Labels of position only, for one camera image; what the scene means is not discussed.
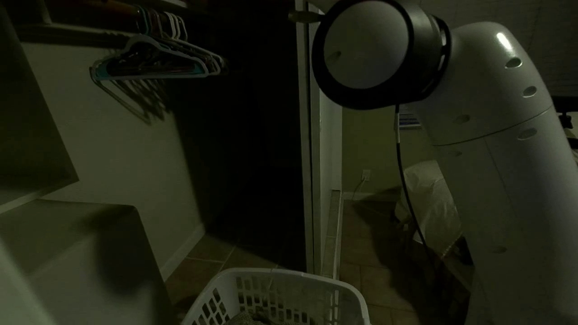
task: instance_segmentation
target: white laundry basket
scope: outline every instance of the white laundry basket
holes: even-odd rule
[[[370,325],[361,293],[347,283],[297,271],[232,268],[217,274],[182,325],[223,325],[239,312],[302,325]]]

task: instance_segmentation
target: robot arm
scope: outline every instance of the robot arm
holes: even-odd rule
[[[326,12],[312,67],[337,104],[407,104],[436,149],[495,324],[578,324],[578,168],[540,74],[495,23],[394,0]]]

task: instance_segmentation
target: laundry basket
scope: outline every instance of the laundry basket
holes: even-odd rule
[[[217,274],[182,325],[223,325],[239,312],[274,323],[370,325],[367,305],[347,283],[297,271],[232,268]]]

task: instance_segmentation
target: electrical outlet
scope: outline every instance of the electrical outlet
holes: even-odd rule
[[[361,180],[368,182],[371,177],[371,169],[364,169],[361,174]]]

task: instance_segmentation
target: black cable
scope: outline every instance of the black cable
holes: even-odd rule
[[[403,192],[405,193],[405,199],[407,202],[407,207],[409,208],[409,213],[412,215],[413,222],[416,224],[417,233],[420,236],[421,242],[424,244],[425,255],[428,257],[430,264],[434,272],[436,272],[436,267],[433,258],[429,252],[428,245],[425,243],[424,234],[421,232],[420,224],[417,222],[416,214],[413,212],[412,203],[409,199],[409,193],[407,192],[407,185],[405,183],[405,176],[403,174],[403,166],[401,164],[401,147],[400,147],[400,134],[399,134],[399,104],[395,104],[395,138],[396,145],[395,149],[397,151],[398,167],[399,167],[399,177],[401,178],[401,185],[403,187]]]

